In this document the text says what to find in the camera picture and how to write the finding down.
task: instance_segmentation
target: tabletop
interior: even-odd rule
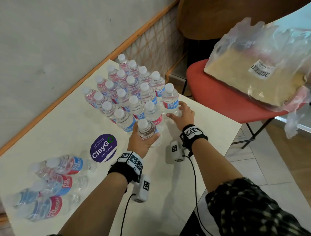
[[[110,64],[118,68],[116,62],[108,60],[0,157],[0,197],[16,236],[55,234],[76,209],[71,209],[66,215],[38,222],[16,217],[16,209],[10,206],[9,196],[38,180],[37,176],[27,171],[30,163],[64,154],[90,157],[91,145],[100,135],[113,135],[117,140],[116,153],[108,161],[97,163],[95,173],[89,176],[87,188],[81,191],[82,202],[105,178],[111,163],[126,150],[129,134],[90,106],[82,93],[83,86],[96,88],[95,75],[100,74],[107,79]],[[195,111],[195,124],[208,135],[209,142],[225,155],[241,124],[181,94],[179,100]],[[126,235],[178,235],[195,208],[194,174],[190,161],[186,159],[174,164],[169,159],[170,142],[180,141],[181,132],[169,118],[164,117],[163,121],[165,129],[161,132],[160,145],[150,148],[144,158],[143,174],[151,179],[149,199],[145,203],[130,201],[123,226]],[[197,176],[196,194],[200,197],[205,186],[194,157],[191,159]],[[120,234],[125,205],[132,188],[133,185],[129,184],[116,213],[111,236]]]

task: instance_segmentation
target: sleeve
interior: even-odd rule
[[[311,235],[248,178],[221,184],[206,203],[221,235]]]

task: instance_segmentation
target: plastic bag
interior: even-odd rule
[[[303,116],[297,109],[311,102],[303,85],[311,75],[311,29],[251,26],[251,18],[237,23],[215,45],[204,72],[259,101],[272,111],[289,112],[287,138]]]

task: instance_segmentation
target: water bottle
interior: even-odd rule
[[[142,66],[139,68],[139,83],[148,83],[150,85],[151,76],[150,72],[147,71],[147,68],[145,66]]]
[[[133,131],[134,123],[136,121],[132,114],[119,108],[114,112],[114,115],[117,118],[117,125],[120,128],[122,128],[125,132]]]
[[[103,103],[103,110],[105,111],[105,115],[113,122],[117,123],[117,120],[114,116],[114,112],[118,109],[118,105],[112,104],[108,101]]]
[[[174,89],[174,85],[168,83],[165,85],[164,92],[162,93],[163,105],[166,108],[166,113],[177,113],[178,110],[178,92]]]
[[[104,96],[102,93],[100,92],[96,92],[95,95],[94,95],[94,98],[96,99],[96,103],[99,107],[99,110],[104,113],[104,110],[102,109],[103,107],[103,103],[108,101],[110,103],[113,103],[113,101],[111,100],[111,98],[107,97],[107,96]]]
[[[146,119],[140,119],[137,122],[138,125],[138,134],[142,137],[143,140],[150,138],[153,134],[158,133],[155,124],[152,121]],[[151,147],[156,147],[160,144],[161,137],[159,137]]]
[[[119,85],[119,78],[117,75],[118,70],[113,65],[108,66],[108,79],[111,80],[116,86]]]
[[[119,70],[117,72],[117,76],[119,78],[120,87],[123,88],[126,92],[128,92],[128,83],[126,81],[128,75],[125,73],[124,70]]]
[[[104,96],[108,96],[108,90],[105,86],[106,80],[100,76],[100,75],[96,75],[95,76],[95,81],[97,83],[97,89],[104,95]]]
[[[73,155],[50,158],[47,160],[46,166],[54,168],[57,174],[77,176],[93,173],[96,169],[94,161]]]
[[[119,59],[119,69],[120,70],[124,70],[124,72],[129,75],[130,74],[130,68],[129,68],[129,65],[128,65],[128,60],[125,59],[125,55],[124,54],[120,54],[118,56],[118,59]]]
[[[130,60],[128,62],[128,65],[130,67],[130,75],[132,75],[135,80],[138,82],[139,81],[139,68],[140,66],[137,65],[136,61],[135,60]]]
[[[39,178],[48,178],[51,175],[55,174],[55,170],[53,168],[49,168],[46,166],[46,161],[30,164],[28,172],[36,174]]]
[[[163,77],[160,76],[160,73],[158,71],[152,72],[151,74],[151,82],[150,87],[155,90],[155,94],[158,97],[158,101],[162,101],[162,93],[164,92],[165,88],[165,80]]]
[[[108,80],[105,83],[107,89],[108,89],[108,95],[111,98],[111,100],[115,104],[119,104],[118,102],[118,95],[117,95],[117,90],[120,88],[118,85],[115,85],[112,81]]]
[[[42,197],[42,194],[39,191],[26,188],[18,193],[8,196],[7,201],[11,206],[18,208],[21,205],[36,201],[39,197]]]
[[[157,104],[158,101],[155,95],[156,93],[153,88],[149,87],[148,83],[142,83],[140,85],[140,90],[140,97],[144,102],[152,101],[154,104]]]
[[[142,100],[139,100],[136,96],[130,96],[130,111],[133,116],[139,120],[145,118],[144,114],[144,103]]]
[[[97,104],[96,104],[96,99],[94,98],[95,93],[97,92],[94,89],[89,89],[87,87],[83,87],[82,89],[83,93],[84,93],[84,98],[85,100],[91,104],[93,107],[98,108]]]
[[[147,120],[152,121],[159,130],[163,129],[163,117],[161,110],[151,101],[148,101],[145,104],[145,117]]]
[[[16,216],[30,221],[39,221],[57,215],[65,215],[74,205],[78,206],[79,200],[76,195],[41,197],[32,203],[19,207]]]
[[[129,94],[138,97],[138,99],[141,99],[140,97],[140,86],[139,83],[135,80],[135,78],[130,75],[126,79],[128,83],[128,92]]]
[[[130,95],[123,88],[119,88],[117,90],[117,95],[119,105],[123,108],[123,110],[130,112],[130,102],[128,101]]]
[[[40,179],[33,183],[31,190],[39,192],[41,196],[52,197],[65,194],[77,194],[81,189],[86,188],[88,184],[87,176],[75,175],[52,175],[48,179]]]

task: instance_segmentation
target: person's right hand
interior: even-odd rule
[[[167,113],[166,116],[171,118],[177,125],[177,128],[182,131],[186,125],[194,125],[194,111],[187,106],[187,103],[179,101],[179,110],[183,111],[181,117],[176,116],[172,113]]]

